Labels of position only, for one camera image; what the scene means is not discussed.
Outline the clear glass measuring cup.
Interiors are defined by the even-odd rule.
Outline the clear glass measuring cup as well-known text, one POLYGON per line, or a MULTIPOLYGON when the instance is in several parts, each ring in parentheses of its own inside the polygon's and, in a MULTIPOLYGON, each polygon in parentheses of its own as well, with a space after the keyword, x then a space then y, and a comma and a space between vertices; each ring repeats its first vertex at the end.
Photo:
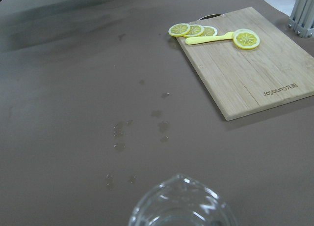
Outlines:
POLYGON ((236 226, 225 200, 202 182, 176 174, 149 190, 134 207, 130 226, 236 226))

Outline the lemon slice outer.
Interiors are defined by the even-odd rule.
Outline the lemon slice outer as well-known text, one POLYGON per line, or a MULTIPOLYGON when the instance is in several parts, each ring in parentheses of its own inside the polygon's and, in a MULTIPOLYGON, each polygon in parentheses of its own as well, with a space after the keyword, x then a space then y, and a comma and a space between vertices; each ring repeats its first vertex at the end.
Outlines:
POLYGON ((181 37, 190 32, 191 26, 187 23, 179 23, 171 26, 168 34, 172 37, 181 37))

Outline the lemon slice middle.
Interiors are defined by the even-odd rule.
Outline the lemon slice middle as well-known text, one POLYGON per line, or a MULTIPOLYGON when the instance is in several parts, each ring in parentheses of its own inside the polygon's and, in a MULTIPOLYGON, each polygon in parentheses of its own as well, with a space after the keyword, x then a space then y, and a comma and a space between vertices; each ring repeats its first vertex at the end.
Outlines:
POLYGON ((190 25, 190 31, 183 35, 185 38, 189 37, 198 37, 204 33, 204 27, 199 24, 192 24, 190 25))

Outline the lemon slice on spoon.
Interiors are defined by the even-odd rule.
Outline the lemon slice on spoon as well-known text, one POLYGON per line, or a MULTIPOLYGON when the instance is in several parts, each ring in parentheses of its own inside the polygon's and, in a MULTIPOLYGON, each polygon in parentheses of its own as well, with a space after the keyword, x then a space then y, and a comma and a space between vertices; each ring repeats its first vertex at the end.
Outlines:
POLYGON ((233 33, 233 42, 241 49, 251 50, 260 44, 260 38, 254 31, 244 28, 233 33))

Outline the wooden cutting board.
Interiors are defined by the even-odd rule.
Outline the wooden cutting board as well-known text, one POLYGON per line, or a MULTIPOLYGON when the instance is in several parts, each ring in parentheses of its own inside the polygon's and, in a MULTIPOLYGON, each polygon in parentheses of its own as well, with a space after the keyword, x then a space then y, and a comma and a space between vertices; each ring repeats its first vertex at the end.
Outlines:
POLYGON ((252 50, 232 40, 187 45, 183 51, 226 120, 312 96, 314 59, 252 7, 201 20, 219 34, 240 28, 254 31, 260 44, 252 50))

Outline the aluminium frame post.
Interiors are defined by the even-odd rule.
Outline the aluminium frame post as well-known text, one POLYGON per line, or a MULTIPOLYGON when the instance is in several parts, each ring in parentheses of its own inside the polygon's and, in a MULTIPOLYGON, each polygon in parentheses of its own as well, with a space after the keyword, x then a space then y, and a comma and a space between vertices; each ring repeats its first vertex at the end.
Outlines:
POLYGON ((288 28, 299 37, 314 36, 314 0, 296 0, 288 20, 288 28))

